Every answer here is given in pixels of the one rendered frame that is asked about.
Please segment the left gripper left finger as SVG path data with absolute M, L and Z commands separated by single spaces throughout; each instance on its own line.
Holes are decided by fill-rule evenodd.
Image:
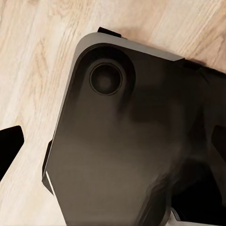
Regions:
M 24 143 L 20 125 L 0 130 L 0 181 Z

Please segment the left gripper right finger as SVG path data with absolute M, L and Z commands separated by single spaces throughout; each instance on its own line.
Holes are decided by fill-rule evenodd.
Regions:
M 216 125 L 212 132 L 211 142 L 226 163 L 226 127 Z

